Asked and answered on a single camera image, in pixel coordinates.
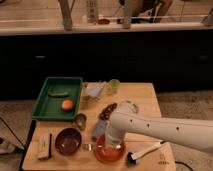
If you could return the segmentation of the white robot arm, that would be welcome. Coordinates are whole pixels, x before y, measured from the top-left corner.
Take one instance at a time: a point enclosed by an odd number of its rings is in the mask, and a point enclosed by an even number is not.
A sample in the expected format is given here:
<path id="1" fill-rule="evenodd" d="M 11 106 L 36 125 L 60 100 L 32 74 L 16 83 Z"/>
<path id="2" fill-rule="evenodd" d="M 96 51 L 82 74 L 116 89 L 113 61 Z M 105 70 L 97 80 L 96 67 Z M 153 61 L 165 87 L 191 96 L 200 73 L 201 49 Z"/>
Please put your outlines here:
<path id="1" fill-rule="evenodd" d="M 146 135 L 213 154 L 213 121 L 113 112 L 105 130 L 106 145 L 117 146 L 126 133 Z"/>

